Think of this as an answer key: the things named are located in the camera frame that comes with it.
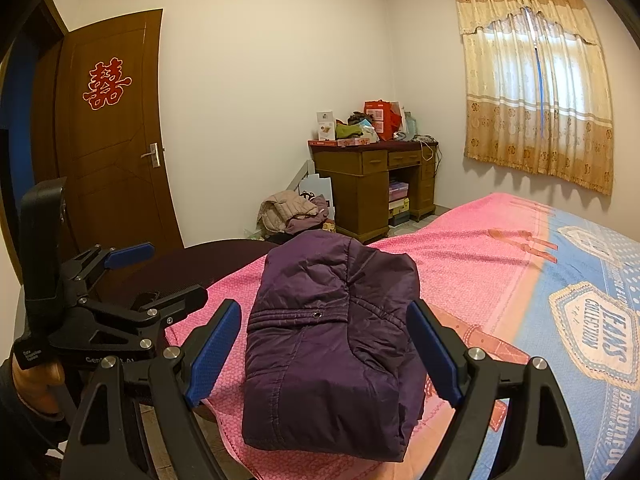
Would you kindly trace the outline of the person's left hand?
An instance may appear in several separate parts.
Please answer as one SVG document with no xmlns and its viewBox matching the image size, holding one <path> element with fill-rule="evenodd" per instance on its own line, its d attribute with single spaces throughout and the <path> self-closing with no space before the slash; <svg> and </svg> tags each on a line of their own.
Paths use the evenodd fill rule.
<svg viewBox="0 0 640 480">
<path fill-rule="evenodd" d="M 44 416 L 58 416 L 60 404 L 54 389 L 65 382 L 62 364 L 53 361 L 23 370 L 17 359 L 12 358 L 12 379 L 20 399 L 32 410 Z"/>
</svg>

